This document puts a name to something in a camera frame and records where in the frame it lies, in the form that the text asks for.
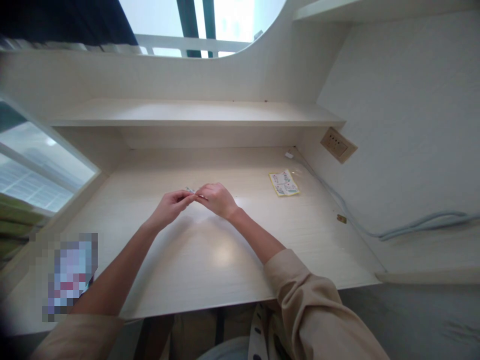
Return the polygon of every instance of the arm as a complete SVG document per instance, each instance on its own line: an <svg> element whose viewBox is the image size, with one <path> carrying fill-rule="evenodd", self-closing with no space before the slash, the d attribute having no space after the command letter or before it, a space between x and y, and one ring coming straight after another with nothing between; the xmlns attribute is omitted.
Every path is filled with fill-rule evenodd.
<svg viewBox="0 0 480 360"><path fill-rule="evenodd" d="M228 220L246 239L262 264L266 264L276 254L285 249L280 241L252 220L235 203L229 191L219 182L205 184L197 192L195 200L218 216Z"/></svg>
<svg viewBox="0 0 480 360"><path fill-rule="evenodd" d="M117 316L154 239L194 198L185 190L165 194L150 218L77 301L70 314Z"/></svg>
<svg viewBox="0 0 480 360"><path fill-rule="evenodd" d="M124 322L117 315L157 234L194 201L179 190L163 196L153 214L43 340L31 359L106 359Z"/></svg>
<svg viewBox="0 0 480 360"><path fill-rule="evenodd" d="M388 359L360 318L342 305L329 279L313 275L241 208L220 183L206 184L195 200L228 220L248 241L281 307L283 326L297 359Z"/></svg>

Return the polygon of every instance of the person's left hand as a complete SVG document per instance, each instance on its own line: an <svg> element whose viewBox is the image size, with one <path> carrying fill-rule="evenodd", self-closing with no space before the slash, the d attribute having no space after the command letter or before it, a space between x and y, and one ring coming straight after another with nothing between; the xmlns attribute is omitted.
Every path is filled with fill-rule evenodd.
<svg viewBox="0 0 480 360"><path fill-rule="evenodd" d="M168 192L161 198L153 214L145 221L145 225L160 231L190 205L197 196L186 190Z"/></svg>

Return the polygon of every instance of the shelf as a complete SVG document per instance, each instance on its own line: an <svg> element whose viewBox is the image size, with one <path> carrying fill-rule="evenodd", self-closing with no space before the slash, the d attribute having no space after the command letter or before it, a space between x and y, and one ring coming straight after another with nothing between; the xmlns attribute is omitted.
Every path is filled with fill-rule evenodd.
<svg viewBox="0 0 480 360"><path fill-rule="evenodd" d="M375 23L426 17L480 7L475 0L318 0L298 9L293 20Z"/></svg>
<svg viewBox="0 0 480 360"><path fill-rule="evenodd" d="M287 102L94 99L49 121L51 126L338 127L325 108Z"/></svg>

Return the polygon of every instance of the person's right hand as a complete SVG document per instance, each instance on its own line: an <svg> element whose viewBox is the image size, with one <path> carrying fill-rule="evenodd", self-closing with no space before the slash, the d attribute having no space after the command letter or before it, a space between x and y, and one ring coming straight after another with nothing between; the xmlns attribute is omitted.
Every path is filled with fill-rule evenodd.
<svg viewBox="0 0 480 360"><path fill-rule="evenodd" d="M195 195L198 195L195 201L227 220L239 208L232 194L219 182L203 185Z"/></svg>

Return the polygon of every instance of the railing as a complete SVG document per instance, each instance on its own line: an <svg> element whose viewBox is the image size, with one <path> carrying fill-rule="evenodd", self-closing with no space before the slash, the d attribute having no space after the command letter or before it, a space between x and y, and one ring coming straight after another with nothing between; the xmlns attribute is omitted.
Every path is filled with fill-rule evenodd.
<svg viewBox="0 0 480 360"><path fill-rule="evenodd" d="M214 58L219 52L237 53L246 48L250 42L224 41L196 37L157 36L135 34L138 45L146 48L149 55L153 55L154 48L179 49L182 57L187 57L187 50L209 51Z"/></svg>

